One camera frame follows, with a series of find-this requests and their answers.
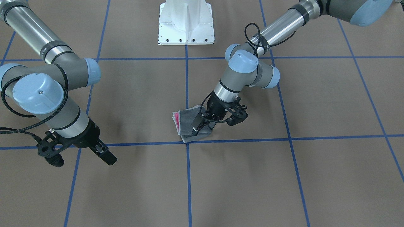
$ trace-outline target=light blue cap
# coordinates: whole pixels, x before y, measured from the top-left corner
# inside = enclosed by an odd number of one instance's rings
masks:
[[[234,49],[236,46],[239,46],[239,44],[237,44],[237,43],[236,43],[236,44],[232,44],[232,45],[230,45],[230,46],[226,49],[226,52],[225,52],[225,59],[226,59],[227,62],[230,61],[230,55],[231,55],[233,49]]]
[[[92,58],[84,58],[87,62],[88,82],[87,86],[98,83],[101,80],[101,69],[98,63]]]
[[[264,89],[273,88],[279,83],[280,72],[277,67],[272,66],[272,69],[274,70],[274,74],[272,75],[272,79],[269,82],[268,86],[264,87]]]
[[[0,66],[0,91],[2,89],[2,80],[3,80],[3,76],[7,73],[7,71],[9,71],[12,67],[15,66],[19,66],[20,64],[15,64],[15,63],[10,63],[10,64],[5,64]]]
[[[367,0],[352,16],[350,23],[368,26],[377,21],[390,7],[392,0]]]
[[[250,73],[257,69],[258,58],[245,50],[238,50],[229,61],[229,67],[238,73]]]
[[[56,110],[63,96],[60,84],[44,73],[24,76],[13,88],[17,104],[33,114],[47,114]]]

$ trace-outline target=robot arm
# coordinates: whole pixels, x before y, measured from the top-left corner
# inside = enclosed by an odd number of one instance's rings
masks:
[[[0,0],[0,16],[47,64],[25,67],[12,63],[0,67],[2,96],[12,98],[52,128],[44,139],[38,141],[36,138],[38,154],[51,165],[60,167],[64,161],[59,153],[74,145],[89,147],[108,165],[114,164],[117,159],[99,139],[98,126],[67,95],[68,90],[100,80],[101,70],[97,62],[79,58],[34,14],[25,0]]]
[[[263,63],[258,57],[289,39],[310,20],[328,14],[353,25],[368,26],[378,20],[391,3],[392,0],[300,0],[251,40],[243,45],[229,46],[225,53],[228,67],[207,97],[206,112],[200,111],[192,122],[192,134],[196,136],[205,126],[213,129],[216,123],[226,122],[233,126],[244,121],[248,114],[246,106],[239,104],[241,98],[238,96],[243,87],[273,88],[280,78],[278,69]],[[231,116],[223,120],[227,112]]]

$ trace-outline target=white plastic base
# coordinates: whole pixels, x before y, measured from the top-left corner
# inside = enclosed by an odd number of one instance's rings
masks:
[[[159,45],[215,42],[212,6],[205,0],[167,0],[160,5],[159,23]]]

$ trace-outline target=gray cloth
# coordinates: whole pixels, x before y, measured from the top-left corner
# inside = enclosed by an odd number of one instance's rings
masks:
[[[203,139],[212,133],[212,129],[206,126],[201,129],[197,136],[194,136],[192,134],[193,129],[191,124],[196,115],[199,113],[199,107],[200,106],[197,105],[189,109],[173,112],[173,120],[175,126],[177,127],[177,133],[179,136],[181,136],[181,139],[184,143]],[[175,118],[176,113],[178,113],[178,125]]]

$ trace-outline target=floor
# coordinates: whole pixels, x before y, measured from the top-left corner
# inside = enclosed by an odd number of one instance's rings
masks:
[[[245,25],[263,28],[296,2],[209,0],[213,45],[159,46],[162,0],[29,0],[79,56],[99,62],[101,81],[70,96],[118,162],[69,148],[56,168],[30,137],[1,135],[0,226],[404,226],[399,4],[369,27],[310,21],[263,57],[281,81],[242,91],[245,122],[186,145],[176,133],[172,112],[214,89]],[[11,28],[0,30],[1,64],[44,64]],[[4,107],[0,115],[1,126],[36,121]]]

